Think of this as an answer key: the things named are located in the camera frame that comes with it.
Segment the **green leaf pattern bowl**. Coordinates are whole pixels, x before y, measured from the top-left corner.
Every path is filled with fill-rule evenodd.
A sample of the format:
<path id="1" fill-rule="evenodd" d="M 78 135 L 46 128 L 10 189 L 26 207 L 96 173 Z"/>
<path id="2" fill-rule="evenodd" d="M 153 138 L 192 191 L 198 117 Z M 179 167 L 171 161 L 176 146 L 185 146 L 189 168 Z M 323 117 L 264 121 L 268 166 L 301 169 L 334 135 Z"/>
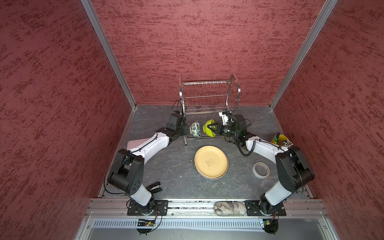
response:
<path id="1" fill-rule="evenodd" d="M 192 136 L 195 138 L 200 138 L 201 137 L 201 127 L 199 121 L 195 121 L 191 124 L 190 126 L 190 133 Z"/>

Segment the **yellow bear plate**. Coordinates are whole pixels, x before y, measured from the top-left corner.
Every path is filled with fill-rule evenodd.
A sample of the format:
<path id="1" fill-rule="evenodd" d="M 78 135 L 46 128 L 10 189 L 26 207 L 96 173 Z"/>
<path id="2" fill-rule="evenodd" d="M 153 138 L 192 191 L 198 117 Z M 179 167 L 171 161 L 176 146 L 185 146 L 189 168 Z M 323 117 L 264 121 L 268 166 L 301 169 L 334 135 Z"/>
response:
<path id="1" fill-rule="evenodd" d="M 214 146 L 204 146 L 197 150 L 194 163 L 200 175 L 207 179 L 219 179 L 229 168 L 225 153 Z"/>

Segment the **chrome two-tier dish rack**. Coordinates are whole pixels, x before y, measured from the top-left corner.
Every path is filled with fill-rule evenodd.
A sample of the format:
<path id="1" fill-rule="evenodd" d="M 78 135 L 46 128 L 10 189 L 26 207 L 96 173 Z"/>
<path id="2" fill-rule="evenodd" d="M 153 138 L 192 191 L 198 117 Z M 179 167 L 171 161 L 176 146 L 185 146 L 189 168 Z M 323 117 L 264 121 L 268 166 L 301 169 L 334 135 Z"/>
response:
<path id="1" fill-rule="evenodd" d="M 239 109 L 241 96 L 241 85 L 236 75 L 232 74 L 224 80 L 179 80 L 179 83 L 181 112 L 187 118 L 187 126 L 184 133 L 185 145 L 188 144 L 188 140 L 209 138 L 203 131 L 204 124 L 212 119 L 214 115 L 219 116 L 219 112 L 223 111 L 232 111 L 232 124 L 229 126 L 224 125 L 223 136 L 234 137 L 236 135 L 232 116 L 234 111 Z M 195 121 L 200 123 L 200 138 L 195 138 L 190 133 L 190 126 Z M 215 123 L 223 123 L 220 116 L 218 120 L 215 120 Z"/>

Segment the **lime green bowl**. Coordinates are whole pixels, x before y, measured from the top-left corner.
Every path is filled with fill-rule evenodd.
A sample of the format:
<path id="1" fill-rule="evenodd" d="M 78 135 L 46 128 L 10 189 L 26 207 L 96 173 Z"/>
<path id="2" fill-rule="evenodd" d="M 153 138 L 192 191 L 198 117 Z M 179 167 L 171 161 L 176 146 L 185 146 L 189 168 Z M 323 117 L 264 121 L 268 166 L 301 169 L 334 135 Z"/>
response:
<path id="1" fill-rule="evenodd" d="M 215 131 L 212 131 L 210 128 L 209 128 L 209 125 L 211 124 L 214 124 L 215 121 L 213 119 L 211 120 L 208 120 L 205 124 L 204 124 L 204 127 L 203 127 L 203 131 L 204 133 L 209 136 L 209 137 L 212 137 L 214 138 L 216 136 L 215 134 Z"/>

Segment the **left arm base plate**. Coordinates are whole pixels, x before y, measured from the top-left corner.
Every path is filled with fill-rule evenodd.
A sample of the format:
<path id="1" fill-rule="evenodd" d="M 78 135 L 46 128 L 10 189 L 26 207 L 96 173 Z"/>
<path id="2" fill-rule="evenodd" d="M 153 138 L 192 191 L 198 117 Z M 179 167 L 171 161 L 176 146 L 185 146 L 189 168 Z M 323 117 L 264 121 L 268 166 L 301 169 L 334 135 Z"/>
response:
<path id="1" fill-rule="evenodd" d="M 153 200 L 146 206 L 138 204 L 136 201 L 130 201 L 127 206 L 128 216 L 166 216 L 168 212 L 168 200 Z"/>

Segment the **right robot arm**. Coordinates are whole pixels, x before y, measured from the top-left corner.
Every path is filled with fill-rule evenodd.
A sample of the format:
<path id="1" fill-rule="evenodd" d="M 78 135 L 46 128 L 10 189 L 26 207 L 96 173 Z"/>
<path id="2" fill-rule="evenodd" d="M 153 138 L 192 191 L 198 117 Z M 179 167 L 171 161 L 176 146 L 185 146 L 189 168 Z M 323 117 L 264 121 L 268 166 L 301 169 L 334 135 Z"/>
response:
<path id="1" fill-rule="evenodd" d="M 283 207 L 284 200 L 315 179 L 315 173 L 300 148 L 294 145 L 283 147 L 252 134 L 243 115 L 222 114 L 222 120 L 206 122 L 204 133 L 210 137 L 228 137 L 244 157 L 255 153 L 276 165 L 278 181 L 259 200 L 262 215 L 276 213 Z"/>

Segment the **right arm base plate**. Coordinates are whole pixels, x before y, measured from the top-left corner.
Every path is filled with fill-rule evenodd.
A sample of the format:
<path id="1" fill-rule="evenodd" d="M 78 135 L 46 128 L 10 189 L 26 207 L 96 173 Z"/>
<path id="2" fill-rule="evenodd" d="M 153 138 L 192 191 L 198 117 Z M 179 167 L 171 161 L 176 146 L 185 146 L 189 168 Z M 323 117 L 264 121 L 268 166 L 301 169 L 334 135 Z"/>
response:
<path id="1" fill-rule="evenodd" d="M 247 216 L 249 217 L 285 217 L 287 215 L 283 202 L 272 206 L 268 201 L 245 201 Z"/>

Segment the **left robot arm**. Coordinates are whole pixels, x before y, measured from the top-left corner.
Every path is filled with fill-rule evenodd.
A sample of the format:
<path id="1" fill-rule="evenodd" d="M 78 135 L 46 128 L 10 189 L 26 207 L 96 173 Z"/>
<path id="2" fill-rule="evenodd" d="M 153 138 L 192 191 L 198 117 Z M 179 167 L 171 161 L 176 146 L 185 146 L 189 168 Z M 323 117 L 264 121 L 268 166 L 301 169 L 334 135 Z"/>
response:
<path id="1" fill-rule="evenodd" d="M 158 182 L 148 187 L 143 185 L 144 166 L 183 134 L 185 124 L 185 115 L 174 111 L 167 125 L 156 130 L 151 138 L 131 141 L 131 149 L 119 150 L 106 175 L 106 182 L 129 196 L 145 214 L 155 208 L 154 194 L 161 188 Z"/>

